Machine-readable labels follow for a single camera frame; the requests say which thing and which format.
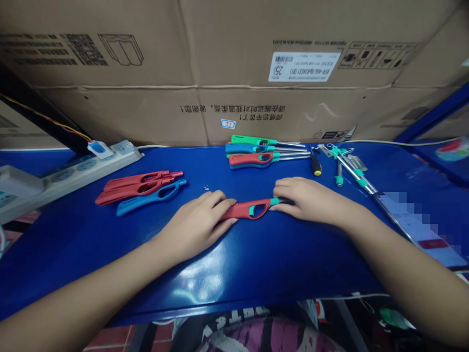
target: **hand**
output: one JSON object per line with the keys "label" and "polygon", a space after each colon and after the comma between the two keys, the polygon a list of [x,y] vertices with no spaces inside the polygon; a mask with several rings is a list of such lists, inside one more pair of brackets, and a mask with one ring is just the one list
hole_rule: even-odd
{"label": "hand", "polygon": [[302,177],[287,177],[275,182],[274,197],[286,197],[295,205],[277,204],[270,210],[278,210],[295,218],[324,222],[344,227],[356,217],[361,218],[365,208],[324,187],[320,183]]}
{"label": "hand", "polygon": [[154,240],[177,263],[190,259],[214,244],[237,221],[226,219],[215,226],[235,204],[236,200],[226,199],[222,191],[206,192],[184,204]]}

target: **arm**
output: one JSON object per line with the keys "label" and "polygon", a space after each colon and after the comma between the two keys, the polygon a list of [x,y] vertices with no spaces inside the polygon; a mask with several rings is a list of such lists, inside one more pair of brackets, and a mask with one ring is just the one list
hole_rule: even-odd
{"label": "arm", "polygon": [[363,206],[301,177],[276,182],[275,197],[295,205],[271,210],[343,229],[373,272],[421,332],[469,347],[469,285],[382,223]]}
{"label": "arm", "polygon": [[81,351],[141,289],[229,229],[236,219],[214,228],[236,203],[225,198],[221,191],[204,193],[149,242],[2,321],[0,351]]}

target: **cable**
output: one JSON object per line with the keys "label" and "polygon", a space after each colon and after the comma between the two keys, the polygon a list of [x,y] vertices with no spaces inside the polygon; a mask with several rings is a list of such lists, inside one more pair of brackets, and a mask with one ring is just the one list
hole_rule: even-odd
{"label": "cable", "polygon": [[405,145],[405,146],[409,146],[409,147],[418,147],[418,146],[424,146],[424,145],[435,145],[435,144],[442,144],[442,143],[452,142],[453,140],[456,140],[456,139],[459,139],[459,137],[447,139],[447,140],[440,141],[440,142],[420,143],[420,144],[399,143],[399,142],[390,142],[390,141],[375,141],[375,140],[371,140],[371,139],[357,139],[357,140],[346,141],[346,142],[343,142],[343,143],[369,142],[369,143],[385,143],[385,144]]}
{"label": "cable", "polygon": [[143,149],[143,148],[169,148],[169,146],[163,146],[163,145],[159,145],[159,144],[149,144],[147,146],[137,147],[137,149]]}
{"label": "cable", "polygon": [[357,295],[357,296],[346,296],[346,297],[324,297],[324,298],[315,298],[320,300],[349,300],[349,299],[358,299],[358,298],[367,298],[367,297],[390,297],[387,293],[369,293],[365,295]]}
{"label": "cable", "polygon": [[153,322],[153,323],[156,324],[156,325],[169,325],[169,324],[171,324],[171,323],[173,323],[173,322],[175,322],[175,321],[176,321],[176,319],[170,319],[170,320],[168,320],[168,321]]}
{"label": "cable", "polygon": [[5,236],[5,232],[3,230],[2,225],[0,225],[0,240],[1,240],[1,243],[0,243],[0,259],[1,259],[3,257],[3,253],[6,250],[6,236]]}
{"label": "cable", "polygon": [[50,122],[56,124],[57,126],[62,127],[62,128],[63,128],[65,131],[67,131],[67,132],[77,134],[77,135],[79,135],[80,137],[86,139],[86,141],[88,141],[88,142],[91,142],[91,141],[92,141],[92,139],[91,139],[90,137],[88,137],[86,134],[81,133],[81,132],[78,132],[77,130],[71,128],[70,126],[61,124],[60,122],[57,122],[57,121],[51,119],[50,117],[48,117],[48,116],[46,116],[46,115],[44,115],[44,114],[41,114],[40,112],[38,112],[38,111],[36,111],[36,110],[30,108],[29,106],[27,106],[27,105],[25,105],[25,104],[22,104],[22,103],[20,103],[20,102],[17,102],[15,99],[10,98],[9,96],[6,96],[5,94],[0,93],[0,96],[2,96],[2,97],[5,98],[6,100],[8,100],[8,101],[10,101],[10,102],[12,102],[12,103],[14,103],[14,104],[17,104],[17,105],[21,106],[21,107],[24,108],[24,109],[27,109],[27,110],[29,110],[29,111],[32,111],[32,112],[35,113],[36,115],[45,118],[47,121],[50,121]]}

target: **power strip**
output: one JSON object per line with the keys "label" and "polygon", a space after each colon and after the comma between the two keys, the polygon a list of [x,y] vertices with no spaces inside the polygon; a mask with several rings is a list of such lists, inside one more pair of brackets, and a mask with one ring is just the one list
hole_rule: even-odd
{"label": "power strip", "polygon": [[5,224],[38,209],[144,156],[128,140],[111,146],[111,149],[116,153],[106,159],[86,156],[80,159],[79,163],[44,177],[44,191],[36,196],[21,198],[7,193],[1,194],[0,223]]}

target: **blue table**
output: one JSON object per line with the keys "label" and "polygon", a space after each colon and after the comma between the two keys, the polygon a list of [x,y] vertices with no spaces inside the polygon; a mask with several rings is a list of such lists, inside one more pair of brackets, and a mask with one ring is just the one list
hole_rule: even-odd
{"label": "blue table", "polygon": [[[461,231],[469,229],[465,191],[402,148],[364,143],[347,147],[356,148],[354,154],[369,167],[366,175],[379,190],[407,192],[408,201],[424,204],[423,212],[431,214],[431,222],[456,233],[455,241],[468,244]],[[350,175],[344,173],[342,188],[335,186],[337,164],[324,155],[319,156],[323,175],[315,177],[309,160],[232,171],[222,147],[153,149],[146,154],[137,163],[51,204],[5,254],[0,261],[0,320],[145,243],[182,204],[201,195],[204,185],[244,202],[270,198],[279,178],[314,178],[389,224]],[[169,202],[153,203],[124,217],[115,215],[116,204],[94,204],[109,179],[158,170],[182,170],[189,185]],[[110,325],[354,291],[380,292],[383,288],[343,233],[332,226],[267,212],[255,221],[238,221],[214,247],[158,278]]]}

